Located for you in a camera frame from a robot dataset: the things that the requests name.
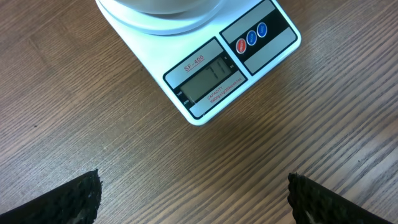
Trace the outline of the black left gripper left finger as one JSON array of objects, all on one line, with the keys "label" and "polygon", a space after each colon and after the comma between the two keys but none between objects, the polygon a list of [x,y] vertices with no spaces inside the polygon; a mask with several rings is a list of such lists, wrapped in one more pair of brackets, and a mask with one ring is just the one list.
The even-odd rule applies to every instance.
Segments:
[{"label": "black left gripper left finger", "polygon": [[1,214],[1,223],[92,224],[97,218],[101,194],[102,181],[95,169]]}]

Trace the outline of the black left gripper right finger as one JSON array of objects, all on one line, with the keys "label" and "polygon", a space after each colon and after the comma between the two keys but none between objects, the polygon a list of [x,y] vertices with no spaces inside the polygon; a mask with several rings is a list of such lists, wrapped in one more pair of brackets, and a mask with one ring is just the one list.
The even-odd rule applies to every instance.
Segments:
[{"label": "black left gripper right finger", "polygon": [[304,175],[290,173],[288,180],[287,200],[297,224],[391,224]]}]

